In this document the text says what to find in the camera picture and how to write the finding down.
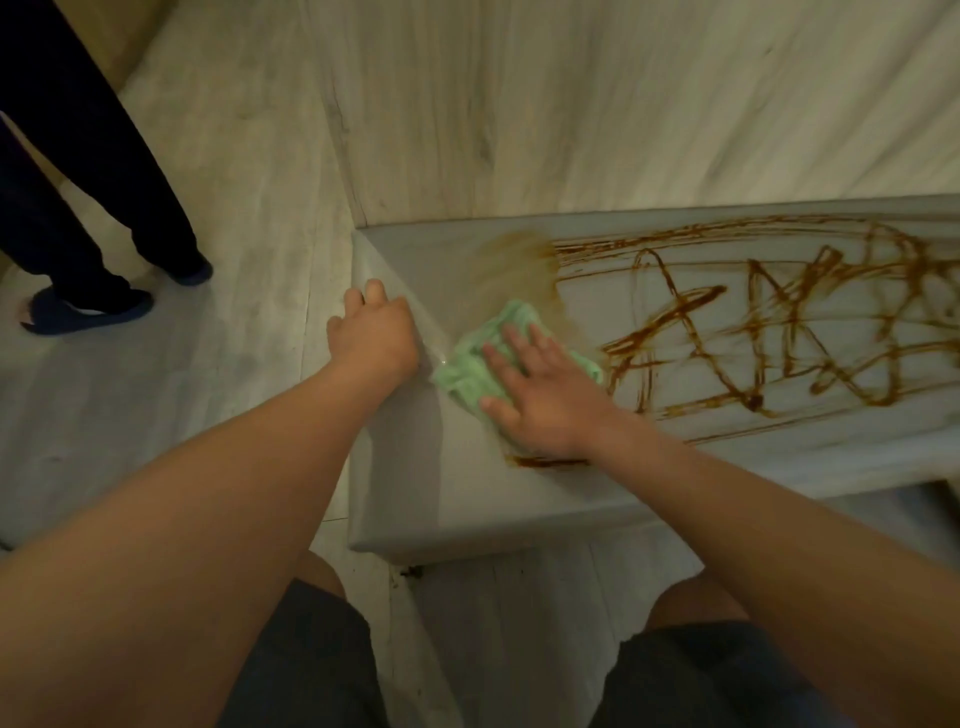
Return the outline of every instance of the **brown scribble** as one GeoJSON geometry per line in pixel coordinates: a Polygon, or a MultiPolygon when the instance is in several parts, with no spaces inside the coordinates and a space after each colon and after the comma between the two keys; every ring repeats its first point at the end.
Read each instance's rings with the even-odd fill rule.
{"type": "MultiPolygon", "coordinates": [[[[557,281],[562,286],[577,279],[629,272],[636,288],[641,277],[659,276],[669,292],[669,301],[645,314],[636,330],[602,347],[609,358],[610,393],[614,394],[631,373],[637,373],[639,381],[632,379],[638,390],[637,412],[655,420],[673,420],[710,409],[739,407],[752,413],[751,417],[756,418],[754,425],[713,432],[691,442],[742,437],[823,420],[858,407],[890,406],[911,395],[960,384],[960,376],[910,380],[904,374],[907,360],[931,353],[950,357],[954,367],[960,368],[960,283],[955,276],[960,270],[960,258],[934,254],[935,244],[956,246],[953,250],[960,252],[960,238],[923,239],[903,229],[928,223],[960,225],[960,216],[770,215],[699,223],[637,236],[561,240],[555,241],[560,261],[557,281]],[[770,245],[785,245],[790,257],[672,262],[668,259],[668,254],[686,246],[708,251],[709,246],[765,238],[771,240],[770,245]],[[789,238],[804,240],[791,246],[789,238]],[[813,255],[804,256],[804,249],[810,250],[811,240],[822,242],[814,243],[813,255]],[[744,294],[739,285],[737,290],[731,290],[725,282],[684,290],[677,283],[677,275],[684,270],[722,273],[727,283],[734,274],[744,284],[746,301],[731,299],[744,294]],[[840,294],[852,284],[866,284],[869,288],[873,304],[869,313],[811,313],[814,304],[840,294]],[[933,286],[939,288],[938,295],[931,293],[933,286]],[[745,305],[746,315],[720,328],[704,330],[697,325],[698,312],[717,305],[721,310],[729,310],[732,303],[745,305]],[[856,353],[830,351],[816,328],[825,322],[841,321],[870,327],[873,344],[856,353]],[[915,333],[917,327],[922,327],[923,341],[901,342],[898,326],[902,325],[914,327],[915,333]],[[683,343],[671,344],[665,351],[660,339],[665,332],[677,330],[683,343]],[[718,353],[721,343],[734,345],[740,376],[732,371],[730,357],[718,353]],[[677,349],[684,352],[677,354],[677,349]],[[745,359],[749,360],[749,383],[742,381],[745,359]],[[657,406],[658,381],[664,369],[685,362],[706,365],[716,391],[706,397],[657,406]],[[874,375],[882,373],[881,386],[860,380],[868,370],[874,375]],[[770,402],[771,387],[801,377],[807,377],[804,386],[809,382],[806,401],[790,408],[778,408],[770,402]],[[842,401],[834,398],[824,405],[823,395],[839,391],[838,388],[852,397],[842,401]]],[[[516,458],[515,462],[522,467],[573,464],[527,457],[516,458]]]]}

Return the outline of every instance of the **gray shorts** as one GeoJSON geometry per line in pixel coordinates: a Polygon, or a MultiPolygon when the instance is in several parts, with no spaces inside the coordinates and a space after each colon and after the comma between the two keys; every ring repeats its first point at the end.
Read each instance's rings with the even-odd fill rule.
{"type": "MultiPolygon", "coordinates": [[[[853,726],[749,622],[689,624],[620,645],[591,728],[853,726]]],[[[294,581],[247,658],[220,728],[385,728],[370,628],[294,581]]]]}

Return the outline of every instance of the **green cloth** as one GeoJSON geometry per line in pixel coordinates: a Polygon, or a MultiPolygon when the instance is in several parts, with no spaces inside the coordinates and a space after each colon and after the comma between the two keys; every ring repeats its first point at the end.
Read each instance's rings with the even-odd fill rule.
{"type": "MultiPolygon", "coordinates": [[[[513,324],[524,336],[528,335],[527,329],[531,324],[536,324],[548,336],[552,335],[543,327],[540,315],[533,306],[523,301],[508,301],[499,314],[464,336],[454,347],[453,354],[446,363],[437,367],[430,377],[440,389],[483,420],[486,420],[487,416],[480,409],[480,398],[499,397],[508,400],[510,397],[499,379],[487,368],[481,347],[490,342],[519,367],[516,354],[500,333],[504,324],[513,324]]],[[[577,352],[567,350],[567,354],[593,381],[603,384],[603,370],[595,362],[577,352]]]]}

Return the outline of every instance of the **wood grain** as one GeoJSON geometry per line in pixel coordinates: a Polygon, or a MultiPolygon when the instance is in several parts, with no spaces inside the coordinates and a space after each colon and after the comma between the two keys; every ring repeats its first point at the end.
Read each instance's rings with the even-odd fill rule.
{"type": "Polygon", "coordinates": [[[357,227],[960,191],[955,0],[301,0],[357,227]]]}

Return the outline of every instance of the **laminate floor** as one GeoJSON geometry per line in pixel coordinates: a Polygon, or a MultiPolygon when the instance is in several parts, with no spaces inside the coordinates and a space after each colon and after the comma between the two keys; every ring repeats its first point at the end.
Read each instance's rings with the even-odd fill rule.
{"type": "MultiPolygon", "coordinates": [[[[213,281],[155,277],[127,231],[63,194],[108,264],[155,290],[139,322],[64,339],[19,330],[42,279],[0,284],[0,537],[22,543],[186,437],[316,371],[349,282],[349,229],[311,46],[293,0],[182,0],[124,91],[180,194],[213,281]]],[[[927,487],[836,507],[960,569],[927,487]]],[[[397,726],[583,726],[619,642],[699,563],[664,527],[428,567],[346,548],[338,493],[313,549],[371,624],[397,726]]]]}

